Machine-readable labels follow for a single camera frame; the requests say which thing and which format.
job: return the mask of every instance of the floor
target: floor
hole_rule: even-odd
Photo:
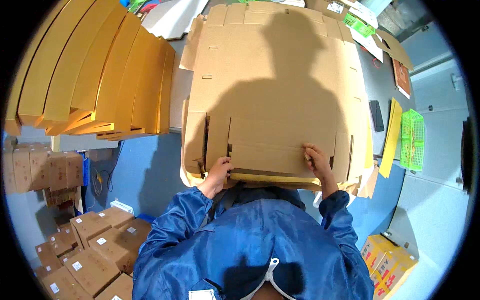
[[[127,140],[120,146],[120,155],[120,148],[117,148],[111,160],[92,162],[91,170],[95,168],[99,172],[110,172],[118,157],[111,177],[111,192],[107,190],[107,178],[104,178],[103,191],[98,197],[94,197],[92,184],[89,184],[85,197],[86,207],[91,206],[89,211],[99,212],[110,207],[111,201],[118,199],[130,205],[136,216],[161,215],[173,195],[186,189],[180,180],[180,142],[180,134],[177,133]],[[390,178],[385,179],[379,175],[373,199],[357,197],[348,207],[359,237],[359,249],[367,236],[388,228],[400,196],[404,175],[403,169],[393,165]],[[321,222],[318,209],[312,205],[313,193],[300,190],[300,196],[307,206],[307,213]]]

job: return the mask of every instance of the green plastic basket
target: green plastic basket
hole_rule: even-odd
[[[356,16],[350,13],[347,13],[345,15],[345,19],[343,19],[343,23],[352,27],[364,37],[369,37],[375,33],[375,28],[373,28],[370,25],[366,25],[362,20],[360,20],[359,18],[357,18]]]
[[[423,117],[413,109],[402,114],[402,150],[400,165],[413,171],[421,171],[425,146]]]

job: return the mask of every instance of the blue jacket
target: blue jacket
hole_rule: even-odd
[[[212,289],[217,300],[241,299],[261,284],[271,262],[276,285],[295,299],[372,299],[348,194],[320,203],[321,225],[283,200],[233,205],[200,227],[212,200],[196,187],[178,193],[152,224],[134,266],[132,299],[189,298]]]

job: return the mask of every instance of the jacket sleeve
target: jacket sleeve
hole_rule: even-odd
[[[135,269],[146,263],[147,252],[155,251],[156,256],[188,239],[200,227],[212,206],[212,200],[205,197],[197,187],[191,187],[173,196],[165,212],[152,223],[152,230],[138,253]]]
[[[330,233],[339,246],[352,293],[357,299],[372,299],[373,283],[367,265],[355,243],[357,234],[352,226],[353,217],[347,210],[349,195],[336,191],[320,202],[318,210],[322,215],[322,227]]]

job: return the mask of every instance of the hand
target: hand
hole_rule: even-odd
[[[330,168],[330,158],[316,145],[305,143],[302,146],[305,149],[305,158],[307,166],[322,184],[322,198],[330,196],[338,191],[338,185],[335,180],[332,168]]]
[[[223,181],[230,176],[228,171],[233,170],[230,163],[231,158],[224,156],[216,160],[213,167],[208,172],[205,181],[198,185],[198,189],[205,197],[213,199],[223,189]]]

